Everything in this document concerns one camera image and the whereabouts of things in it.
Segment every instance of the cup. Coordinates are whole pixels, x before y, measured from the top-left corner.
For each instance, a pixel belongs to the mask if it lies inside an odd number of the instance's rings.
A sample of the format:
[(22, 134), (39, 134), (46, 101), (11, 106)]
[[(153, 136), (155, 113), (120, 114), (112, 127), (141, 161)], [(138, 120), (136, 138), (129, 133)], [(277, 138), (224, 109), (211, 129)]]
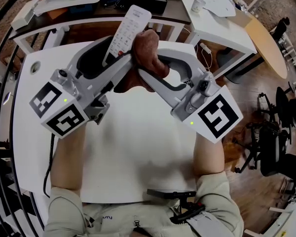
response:
[(196, 12), (196, 13), (199, 13), (200, 10), (204, 7), (205, 5), (205, 1), (204, 0), (194, 0), (193, 4), (192, 4), (192, 7), (191, 7), (191, 10)]

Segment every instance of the desk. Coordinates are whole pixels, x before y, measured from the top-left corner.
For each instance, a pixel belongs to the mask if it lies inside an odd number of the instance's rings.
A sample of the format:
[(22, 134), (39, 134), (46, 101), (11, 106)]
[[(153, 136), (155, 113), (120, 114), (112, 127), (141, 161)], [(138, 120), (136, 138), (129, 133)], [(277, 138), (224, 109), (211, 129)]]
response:
[[(29, 101), (56, 68), (65, 68), (88, 44), (35, 52), (24, 62), (15, 96), (14, 158), (20, 187), (37, 195), (43, 194), (51, 134), (40, 125)], [(160, 41), (159, 48), (196, 55), (193, 46), (184, 43)], [(37, 60), (41, 68), (31, 75), (30, 67)], [(180, 76), (171, 71), (166, 80), (178, 85)], [(107, 97), (111, 106), (101, 124), (87, 125), (82, 201), (143, 201), (147, 188), (195, 190), (191, 172), (195, 132), (170, 115), (171, 107), (157, 93), (143, 87), (123, 94), (109, 92)]]
[[(176, 41), (184, 25), (191, 23), (189, 16), (181, 0), (167, 0), (167, 6), (163, 14), (152, 14), (150, 22), (170, 25), (171, 30), (167, 37), (167, 41)], [(127, 11), (117, 10), (114, 8), (103, 8), (100, 4), (94, 13), (84, 14), (70, 14), (65, 13), (56, 19), (52, 20), (46, 13), (37, 17), (34, 16), (28, 25), (12, 31), (9, 36), (10, 40), (14, 40), (19, 47), (26, 53), (32, 53), (34, 50), (30, 47), (29, 43), (25, 40), (26, 37), (57, 29), (59, 35), (64, 34), (64, 29), (68, 30), (68, 26), (92, 22), (105, 22), (105, 21), (122, 21)]]
[(197, 45), (202, 40), (218, 43), (240, 53), (215, 71), (214, 77), (218, 78), (252, 53), (257, 53), (246, 30), (224, 17), (218, 17), (206, 9), (199, 13), (191, 11), (193, 0), (182, 0), (191, 19), (192, 33), (186, 43)]
[(239, 63), (226, 77), (234, 82), (239, 83), (240, 78), (251, 69), (255, 68), (262, 62), (266, 62), (267, 65), (272, 68), (281, 78), (287, 77), (287, 67), (283, 55), (276, 44), (275, 40), (267, 29), (256, 19), (253, 15), (248, 14), (251, 17), (250, 23), (246, 26), (246, 31), (252, 39), (256, 49), (260, 54), (260, 58), (249, 64), (243, 69), (237, 69), (240, 65), (252, 58), (254, 55), (247, 57), (244, 61)]

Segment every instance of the shirt sleeve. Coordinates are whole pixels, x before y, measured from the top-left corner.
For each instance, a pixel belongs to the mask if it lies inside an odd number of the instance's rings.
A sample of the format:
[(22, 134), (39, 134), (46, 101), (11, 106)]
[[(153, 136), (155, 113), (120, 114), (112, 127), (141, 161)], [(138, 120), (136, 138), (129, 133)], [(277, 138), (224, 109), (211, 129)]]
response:
[(243, 234), (243, 220), (237, 204), (231, 199), (226, 173), (201, 176), (195, 200), (205, 205), (206, 211), (220, 220), (235, 237)]
[(66, 189), (52, 188), (43, 237), (73, 237), (83, 235), (85, 229), (80, 197)]

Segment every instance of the white remote control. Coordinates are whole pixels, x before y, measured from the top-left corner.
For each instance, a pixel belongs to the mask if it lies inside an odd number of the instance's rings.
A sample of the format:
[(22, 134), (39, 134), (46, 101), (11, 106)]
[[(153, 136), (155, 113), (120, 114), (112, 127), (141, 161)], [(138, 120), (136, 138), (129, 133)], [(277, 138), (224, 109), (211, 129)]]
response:
[(117, 56), (129, 51), (136, 34), (145, 29), (150, 19), (151, 13), (149, 11), (132, 5), (116, 31), (102, 65), (106, 66)]

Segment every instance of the forearm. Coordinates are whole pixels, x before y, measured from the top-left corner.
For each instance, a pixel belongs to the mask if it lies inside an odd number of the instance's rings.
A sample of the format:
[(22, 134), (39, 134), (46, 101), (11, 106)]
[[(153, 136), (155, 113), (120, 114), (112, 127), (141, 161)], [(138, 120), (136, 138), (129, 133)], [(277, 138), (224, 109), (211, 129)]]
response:
[(58, 140), (50, 171), (52, 187), (71, 190), (79, 195), (82, 185), (85, 125)]
[(196, 134), (193, 170), (196, 177), (221, 173), (224, 170), (222, 142), (213, 144), (203, 136)]

